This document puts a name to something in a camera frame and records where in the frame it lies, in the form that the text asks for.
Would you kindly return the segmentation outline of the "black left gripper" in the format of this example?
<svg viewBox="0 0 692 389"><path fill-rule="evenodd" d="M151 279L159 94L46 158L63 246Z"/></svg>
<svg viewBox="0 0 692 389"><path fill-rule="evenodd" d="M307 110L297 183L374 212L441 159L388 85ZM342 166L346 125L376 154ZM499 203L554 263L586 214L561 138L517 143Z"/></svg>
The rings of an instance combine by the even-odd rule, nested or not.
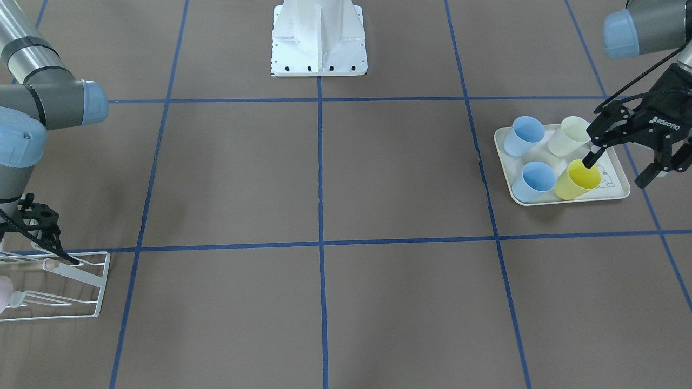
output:
<svg viewBox="0 0 692 389"><path fill-rule="evenodd" d="M673 63L650 91L625 99L612 98L595 109L587 128L590 151L583 158L591 169L605 150L635 143L654 152L654 162L635 179L646 188L660 172L684 172L690 168L690 70Z"/></svg>

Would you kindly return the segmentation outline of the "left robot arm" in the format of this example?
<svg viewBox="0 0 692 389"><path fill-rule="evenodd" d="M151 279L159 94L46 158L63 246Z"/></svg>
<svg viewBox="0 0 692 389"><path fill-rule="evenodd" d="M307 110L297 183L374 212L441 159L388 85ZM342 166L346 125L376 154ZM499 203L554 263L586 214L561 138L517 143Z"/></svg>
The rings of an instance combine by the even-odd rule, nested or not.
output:
<svg viewBox="0 0 692 389"><path fill-rule="evenodd" d="M619 99L615 93L595 109L588 126L593 167L609 147L635 143L654 160L635 179L640 188L656 177L690 168L691 69L690 1L628 1L606 17L603 46L613 59L670 51L670 66L645 93Z"/></svg>

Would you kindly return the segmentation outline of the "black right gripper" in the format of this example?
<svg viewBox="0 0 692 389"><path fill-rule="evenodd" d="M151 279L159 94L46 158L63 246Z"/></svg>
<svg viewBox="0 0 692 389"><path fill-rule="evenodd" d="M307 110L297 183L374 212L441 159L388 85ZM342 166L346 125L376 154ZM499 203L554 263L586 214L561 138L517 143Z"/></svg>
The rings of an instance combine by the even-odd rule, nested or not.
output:
<svg viewBox="0 0 692 389"><path fill-rule="evenodd" d="M17 204L7 203L9 210L2 209L2 237L8 232L17 232L40 249L74 265L80 264L79 259L70 256L61 247L59 214L49 206L35 202L32 193L24 194L17 200Z"/></svg>

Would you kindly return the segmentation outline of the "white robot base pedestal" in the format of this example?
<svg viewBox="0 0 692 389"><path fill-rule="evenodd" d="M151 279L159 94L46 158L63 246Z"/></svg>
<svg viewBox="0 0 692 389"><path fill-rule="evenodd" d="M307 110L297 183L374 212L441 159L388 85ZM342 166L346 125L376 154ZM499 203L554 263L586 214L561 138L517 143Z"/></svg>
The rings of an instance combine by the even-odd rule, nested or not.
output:
<svg viewBox="0 0 692 389"><path fill-rule="evenodd" d="M270 74L345 77L368 72L363 9L351 1L284 1L272 12Z"/></svg>

